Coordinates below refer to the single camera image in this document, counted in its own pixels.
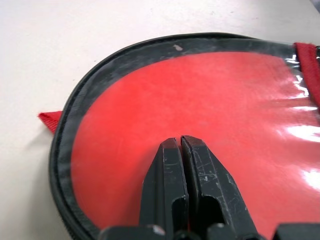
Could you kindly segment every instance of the red strap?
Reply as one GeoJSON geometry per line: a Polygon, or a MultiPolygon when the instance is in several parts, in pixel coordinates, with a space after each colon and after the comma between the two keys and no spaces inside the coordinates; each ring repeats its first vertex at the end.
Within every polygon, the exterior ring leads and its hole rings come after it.
{"type": "Polygon", "coordinates": [[[317,61],[317,48],[313,44],[295,43],[303,79],[311,98],[320,107],[320,65],[317,61]]]}
{"type": "Polygon", "coordinates": [[[38,117],[52,133],[55,133],[61,114],[62,111],[41,112],[38,117]]]}

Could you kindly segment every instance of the white table surface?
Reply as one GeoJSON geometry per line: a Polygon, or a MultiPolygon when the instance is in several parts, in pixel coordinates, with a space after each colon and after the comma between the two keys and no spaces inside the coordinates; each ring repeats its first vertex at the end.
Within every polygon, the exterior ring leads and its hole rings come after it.
{"type": "Polygon", "coordinates": [[[52,134],[39,112],[61,110],[94,65],[166,35],[227,32],[320,45],[308,0],[1,0],[0,239],[69,240],[52,200],[52,134]]]}

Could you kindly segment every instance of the black trim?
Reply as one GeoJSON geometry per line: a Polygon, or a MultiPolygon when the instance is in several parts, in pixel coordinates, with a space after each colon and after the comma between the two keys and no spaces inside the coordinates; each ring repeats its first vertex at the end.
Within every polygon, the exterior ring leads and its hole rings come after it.
{"type": "MultiPolygon", "coordinates": [[[[291,45],[229,33],[172,35],[126,47],[102,60],[82,78],[64,106],[49,156],[51,192],[74,239],[96,239],[100,231],[78,207],[70,178],[73,141],[79,124],[92,103],[115,81],[141,67],[190,54],[229,51],[255,52],[283,59],[292,58],[295,54],[291,45]],[[236,41],[236,44],[230,44],[229,39],[236,41]],[[178,51],[173,45],[179,45],[183,50],[178,51]]],[[[291,67],[298,68],[299,65],[294,64],[291,67]]]]}

